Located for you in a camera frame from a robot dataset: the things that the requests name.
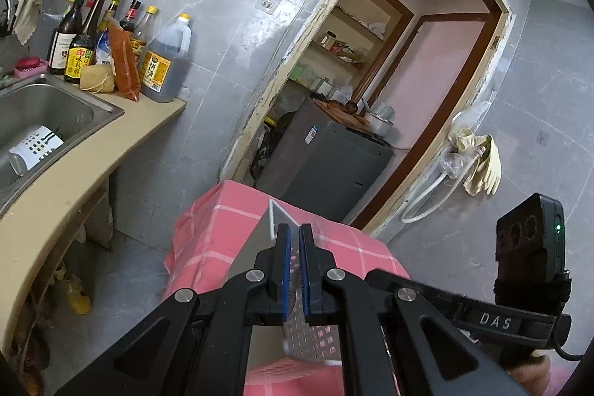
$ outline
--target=shelf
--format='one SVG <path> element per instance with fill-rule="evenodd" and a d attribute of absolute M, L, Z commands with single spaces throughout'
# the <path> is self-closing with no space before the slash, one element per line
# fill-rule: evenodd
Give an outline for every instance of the shelf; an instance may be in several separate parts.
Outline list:
<path fill-rule="evenodd" d="M 336 54 L 331 53 L 330 51 L 324 49 L 322 46 L 316 44 L 315 42 L 312 42 L 308 46 L 308 49 L 313 49 L 314 51 L 321 53 L 323 56 L 326 56 L 328 59 L 332 59 L 333 62 L 337 64 L 337 66 L 341 66 L 342 68 L 347 69 L 348 71 L 350 71 L 351 75 L 353 75 L 353 76 L 360 76 L 360 74 L 361 74 L 361 71 L 359 71 L 357 68 L 355 68 L 355 66 L 353 66 L 351 63 L 347 63 L 346 61 L 343 61 L 338 56 L 336 56 Z"/>
<path fill-rule="evenodd" d="M 336 17 L 337 19 L 341 20 L 347 26 L 351 27 L 355 31 L 357 31 L 360 35 L 364 36 L 368 41 L 373 42 L 384 42 L 384 39 L 380 38 L 379 36 L 375 35 L 371 32 L 367 27 L 363 26 L 363 24 L 359 23 L 354 17 L 351 17 L 346 12 L 344 12 L 341 8 L 336 6 L 331 14 Z"/>

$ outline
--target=sink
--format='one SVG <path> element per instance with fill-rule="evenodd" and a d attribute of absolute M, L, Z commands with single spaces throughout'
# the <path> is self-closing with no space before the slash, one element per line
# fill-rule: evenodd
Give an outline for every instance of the sink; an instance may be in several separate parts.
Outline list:
<path fill-rule="evenodd" d="M 52 163 L 123 114 L 123 109 L 53 75 L 32 76 L 0 91 L 0 216 Z M 52 130 L 63 145 L 19 177 L 8 150 L 39 125 Z"/>

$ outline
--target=wooden cutting board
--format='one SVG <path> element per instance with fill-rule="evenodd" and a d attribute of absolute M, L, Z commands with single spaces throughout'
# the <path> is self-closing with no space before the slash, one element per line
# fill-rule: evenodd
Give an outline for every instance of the wooden cutting board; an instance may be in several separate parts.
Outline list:
<path fill-rule="evenodd" d="M 348 114 L 335 105 L 328 105 L 328 103 L 314 99 L 314 103 L 323 109 L 330 118 L 342 126 L 351 128 L 366 135 L 373 135 L 366 125 L 366 120 L 358 114 Z"/>

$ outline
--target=black cable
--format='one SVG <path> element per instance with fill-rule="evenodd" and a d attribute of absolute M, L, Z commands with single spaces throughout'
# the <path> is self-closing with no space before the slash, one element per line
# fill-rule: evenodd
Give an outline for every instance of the black cable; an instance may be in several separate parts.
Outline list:
<path fill-rule="evenodd" d="M 557 339 L 557 325 L 555 324 L 555 328 L 553 329 L 553 344 L 555 345 L 555 351 L 559 356 L 561 356 L 566 361 L 571 361 L 573 363 L 581 361 L 581 358 L 584 357 L 583 354 L 579 356 L 575 356 L 574 354 L 566 353 L 559 344 L 559 340 Z"/>

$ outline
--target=beige countertop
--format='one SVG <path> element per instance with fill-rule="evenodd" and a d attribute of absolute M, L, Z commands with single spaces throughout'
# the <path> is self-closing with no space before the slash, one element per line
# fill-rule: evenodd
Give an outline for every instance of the beige countertop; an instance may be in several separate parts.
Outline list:
<path fill-rule="evenodd" d="M 0 348 L 8 354 L 20 310 L 37 272 L 70 218 L 124 155 L 179 113 L 185 102 L 100 98 L 124 115 L 109 123 L 42 173 L 0 220 Z"/>

